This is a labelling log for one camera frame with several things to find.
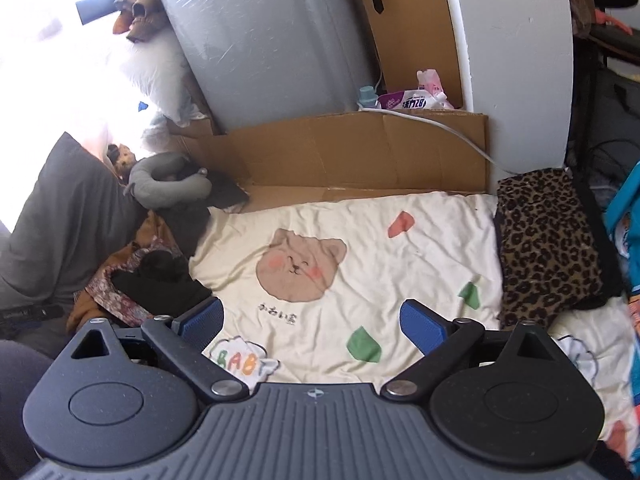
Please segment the black shorts with patterned trim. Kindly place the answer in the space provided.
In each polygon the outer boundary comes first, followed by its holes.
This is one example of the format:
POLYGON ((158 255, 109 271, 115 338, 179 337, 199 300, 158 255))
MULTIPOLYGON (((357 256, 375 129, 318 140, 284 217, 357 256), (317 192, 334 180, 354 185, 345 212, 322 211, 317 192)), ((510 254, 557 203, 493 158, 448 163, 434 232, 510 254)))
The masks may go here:
POLYGON ((188 260, 182 252, 172 256, 164 250, 153 250, 142 258, 136 270, 114 271, 112 283, 152 317, 178 318, 213 296, 209 288, 191 278, 188 260))

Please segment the brown garment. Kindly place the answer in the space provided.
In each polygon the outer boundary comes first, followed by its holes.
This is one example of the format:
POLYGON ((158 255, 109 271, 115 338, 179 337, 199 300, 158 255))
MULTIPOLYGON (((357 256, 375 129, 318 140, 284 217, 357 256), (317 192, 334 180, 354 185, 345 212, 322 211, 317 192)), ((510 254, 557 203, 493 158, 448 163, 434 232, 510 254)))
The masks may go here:
POLYGON ((112 273, 116 270, 136 270, 142 258, 153 250, 164 250, 172 256, 180 255, 167 224, 158 214, 149 211, 134 239, 110 255, 89 283, 78 292, 66 321, 67 333, 76 333, 92 318, 111 318, 128 327, 139 327, 148 318, 152 318, 148 310, 113 285, 112 273))

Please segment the cream cartoon print blanket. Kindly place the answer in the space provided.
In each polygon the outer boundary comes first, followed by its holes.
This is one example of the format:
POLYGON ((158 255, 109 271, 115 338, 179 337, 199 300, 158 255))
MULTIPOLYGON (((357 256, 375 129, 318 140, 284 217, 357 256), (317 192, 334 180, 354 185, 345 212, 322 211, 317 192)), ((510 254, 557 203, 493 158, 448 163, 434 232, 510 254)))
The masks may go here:
MULTIPOLYGON (((426 193, 213 210, 190 262, 192 276, 224 306, 224 326, 205 355, 250 386, 380 386, 420 358, 399 326, 407 299, 495 330, 502 299, 496 206, 490 195, 426 193)), ((600 396, 603 440, 631 456, 639 408, 626 301, 564 312, 548 330, 600 396)))

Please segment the grey neck pillow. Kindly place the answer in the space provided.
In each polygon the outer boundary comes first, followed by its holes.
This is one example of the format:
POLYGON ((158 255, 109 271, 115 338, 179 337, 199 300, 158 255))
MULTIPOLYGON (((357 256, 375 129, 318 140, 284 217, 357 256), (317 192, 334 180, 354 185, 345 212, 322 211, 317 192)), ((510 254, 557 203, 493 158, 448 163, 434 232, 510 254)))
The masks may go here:
POLYGON ((205 200, 212 190, 207 171, 198 167, 190 176, 179 176, 189 164, 189 157, 177 152, 142 159, 132 167, 124 194, 152 210, 205 200))

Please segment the leopard print bag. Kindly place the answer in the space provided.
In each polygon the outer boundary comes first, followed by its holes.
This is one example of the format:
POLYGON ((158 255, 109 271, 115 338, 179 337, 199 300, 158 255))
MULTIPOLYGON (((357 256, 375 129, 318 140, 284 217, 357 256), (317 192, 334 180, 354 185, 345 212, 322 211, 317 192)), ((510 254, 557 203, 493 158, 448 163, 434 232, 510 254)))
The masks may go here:
POLYGON ((548 330, 564 312, 597 309, 623 293, 617 252, 597 202, 570 170, 503 179, 497 198, 503 330, 521 322, 548 330))

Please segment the flat brown cardboard sheet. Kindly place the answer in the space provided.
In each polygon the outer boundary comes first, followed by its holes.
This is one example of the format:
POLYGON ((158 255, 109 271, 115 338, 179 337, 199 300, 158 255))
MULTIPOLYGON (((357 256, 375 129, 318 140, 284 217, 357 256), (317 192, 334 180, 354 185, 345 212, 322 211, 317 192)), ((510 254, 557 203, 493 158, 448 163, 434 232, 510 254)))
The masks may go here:
POLYGON ((204 126, 169 147, 228 174, 246 211, 430 191, 489 188, 487 119, 467 112, 398 117, 382 110, 304 117, 213 136, 204 126))

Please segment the small teddy bear toy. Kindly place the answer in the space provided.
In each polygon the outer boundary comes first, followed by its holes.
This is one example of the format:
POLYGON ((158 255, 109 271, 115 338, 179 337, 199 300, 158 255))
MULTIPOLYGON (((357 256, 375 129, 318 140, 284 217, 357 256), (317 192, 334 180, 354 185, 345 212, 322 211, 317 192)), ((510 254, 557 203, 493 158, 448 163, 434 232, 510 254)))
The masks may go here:
POLYGON ((116 176, 122 182, 127 182, 132 168, 137 163, 136 155, 124 144, 108 144, 106 156, 111 162, 116 176))

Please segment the pink white tissue pack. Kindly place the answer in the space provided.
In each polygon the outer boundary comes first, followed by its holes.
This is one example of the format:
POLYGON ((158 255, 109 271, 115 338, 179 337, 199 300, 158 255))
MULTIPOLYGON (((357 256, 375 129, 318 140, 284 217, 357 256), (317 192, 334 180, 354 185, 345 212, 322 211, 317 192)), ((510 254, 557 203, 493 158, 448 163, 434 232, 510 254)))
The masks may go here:
POLYGON ((418 88, 383 94, 378 106, 382 110, 454 110, 437 70, 418 70, 416 80, 418 88))

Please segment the white fluffy pillow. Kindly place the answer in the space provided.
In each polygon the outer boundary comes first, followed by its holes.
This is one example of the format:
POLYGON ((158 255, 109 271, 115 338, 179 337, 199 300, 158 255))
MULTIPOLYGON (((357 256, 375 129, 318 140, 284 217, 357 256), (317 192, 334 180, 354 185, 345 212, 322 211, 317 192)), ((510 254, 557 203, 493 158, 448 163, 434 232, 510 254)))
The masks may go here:
POLYGON ((180 128, 201 117, 188 88, 190 67, 175 32, 166 26, 150 41, 131 45, 130 80, 166 118, 180 128))

